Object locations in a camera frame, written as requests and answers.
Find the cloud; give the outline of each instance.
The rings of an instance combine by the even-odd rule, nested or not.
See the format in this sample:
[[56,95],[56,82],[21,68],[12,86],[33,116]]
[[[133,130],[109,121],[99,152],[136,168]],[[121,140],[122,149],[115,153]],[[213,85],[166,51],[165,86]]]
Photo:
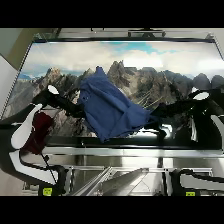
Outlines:
[[23,66],[23,73],[45,73],[50,67],[66,71],[95,70],[102,66],[107,72],[114,61],[129,61],[131,67],[155,67],[158,71],[170,70],[181,74],[205,73],[224,76],[224,69],[208,69],[205,61],[220,60],[213,44],[186,42],[146,42],[154,52],[135,49],[130,43],[110,42],[58,42],[33,44]]

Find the red fabric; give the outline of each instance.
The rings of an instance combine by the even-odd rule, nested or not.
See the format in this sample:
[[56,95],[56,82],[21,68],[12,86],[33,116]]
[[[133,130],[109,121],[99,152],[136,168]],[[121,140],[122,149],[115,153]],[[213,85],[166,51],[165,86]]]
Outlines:
[[40,154],[46,145],[44,138],[49,133],[49,128],[52,125],[53,119],[44,112],[35,114],[33,120],[35,130],[32,130],[29,139],[21,150],[26,150],[36,155]]

